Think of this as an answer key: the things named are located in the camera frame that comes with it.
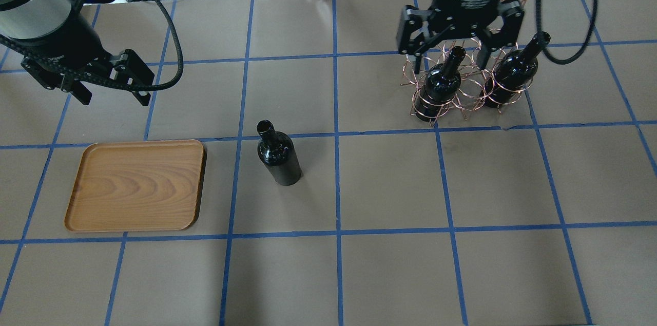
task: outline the brown cutting board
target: brown cutting board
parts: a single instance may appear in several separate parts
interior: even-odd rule
[[[64,226],[71,232],[182,230],[199,214],[197,140],[93,144],[82,154]]]

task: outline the black bottle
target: black bottle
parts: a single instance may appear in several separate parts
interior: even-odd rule
[[[445,62],[429,70],[424,87],[415,99],[415,116],[425,122],[436,118],[442,106],[449,103],[460,87],[458,66],[465,58],[462,47],[453,47]]]
[[[543,32],[545,43],[550,43],[550,35]],[[495,65],[493,68],[493,76],[497,83],[501,84],[505,89],[495,85],[493,89],[493,81],[488,80],[485,85],[486,93],[493,93],[486,98],[484,104],[491,108],[499,108],[500,104],[507,104],[515,92],[523,88],[529,80],[533,78],[538,71],[538,59],[536,57],[540,53],[540,45],[538,43],[538,33],[534,35],[530,43],[523,50],[514,50],[509,52],[502,61]]]
[[[258,123],[258,134],[262,140],[258,143],[258,156],[269,169],[277,183],[289,186],[301,178],[301,167],[296,158],[294,144],[288,135],[274,130],[268,120]]]

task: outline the bottle body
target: bottle body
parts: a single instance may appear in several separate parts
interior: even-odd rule
[[[543,32],[545,42],[549,43],[550,35]],[[523,50],[514,50],[505,55],[502,61],[493,68],[493,77],[488,79],[484,85],[485,92],[490,94],[485,100],[485,105],[490,108],[500,108],[509,104],[517,91],[522,90],[526,83],[535,76],[538,71],[538,59],[540,45],[538,34]]]
[[[279,185],[293,185],[301,178],[301,167],[288,135],[274,130],[272,123],[263,120],[258,123],[258,156]]]
[[[462,47],[454,47],[444,63],[429,70],[424,86],[419,90],[413,107],[415,116],[424,122],[431,122],[448,106],[460,87],[458,66],[465,58]]]

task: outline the power cord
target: power cord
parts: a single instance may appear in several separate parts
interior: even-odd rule
[[[177,56],[177,64],[178,64],[178,70],[176,71],[176,75],[173,76],[173,78],[166,83],[162,83],[160,85],[128,85],[125,83],[117,83],[114,80],[110,78],[104,78],[103,76],[97,75],[95,73],[91,72],[83,72],[75,69],[71,69],[68,67],[65,67],[56,61],[50,59],[49,57],[44,57],[40,54],[37,54],[35,52],[32,52],[32,50],[26,49],[24,47],[21,47],[19,44],[15,43],[14,40],[3,36],[0,34],[0,43],[2,45],[5,45],[6,47],[9,47],[10,49],[14,50],[15,52],[18,52],[19,54],[23,54],[27,57],[30,57],[31,59],[35,60],[42,66],[47,66],[49,68],[54,68],[60,73],[64,75],[70,75],[73,76],[78,81],[82,82],[88,82],[92,83],[94,85],[99,85],[103,87],[108,87],[110,89],[117,89],[117,90],[127,90],[127,91],[158,91],[158,90],[166,90],[176,83],[180,81],[180,78],[183,76],[183,50],[180,47],[180,41],[178,39],[178,33],[176,32],[176,27],[173,25],[173,21],[171,20],[171,16],[169,15],[169,12],[167,12],[166,8],[164,8],[164,5],[162,5],[160,0],[153,0],[155,1],[155,4],[160,8],[160,11],[164,14],[164,17],[166,18],[167,23],[169,24],[169,29],[171,30],[171,39],[173,40],[173,45],[176,48],[176,56]]]
[[[538,43],[540,45],[540,48],[543,50],[545,56],[550,60],[550,62],[562,66],[564,64],[570,64],[575,60],[579,59],[579,57],[582,56],[582,54],[584,54],[584,51],[589,46],[589,42],[591,41],[591,35],[593,34],[593,29],[595,28],[595,20],[598,18],[598,0],[593,0],[593,13],[591,13],[589,31],[586,33],[586,39],[582,43],[582,47],[580,47],[579,50],[573,56],[568,57],[567,59],[557,59],[556,57],[554,57],[554,55],[552,55],[551,52],[549,52],[549,50],[547,50],[547,43],[545,42],[545,38],[542,34],[543,32],[542,5],[543,5],[543,0],[536,0],[536,31],[538,32]]]

